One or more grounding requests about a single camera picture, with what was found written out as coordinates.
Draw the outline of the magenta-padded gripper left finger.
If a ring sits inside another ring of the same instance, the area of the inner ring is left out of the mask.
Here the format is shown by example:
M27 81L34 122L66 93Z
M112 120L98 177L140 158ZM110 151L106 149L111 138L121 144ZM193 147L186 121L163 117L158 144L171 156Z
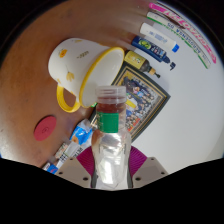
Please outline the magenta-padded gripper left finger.
M94 188L97 182L92 149L88 147L77 157L69 157L55 173L84 188Z

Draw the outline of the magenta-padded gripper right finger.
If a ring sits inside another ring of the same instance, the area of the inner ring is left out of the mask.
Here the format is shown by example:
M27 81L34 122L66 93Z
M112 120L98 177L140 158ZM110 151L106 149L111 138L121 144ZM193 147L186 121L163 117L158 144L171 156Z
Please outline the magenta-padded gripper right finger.
M168 175L155 157L147 157L134 146L131 147L128 165L129 188L140 188Z

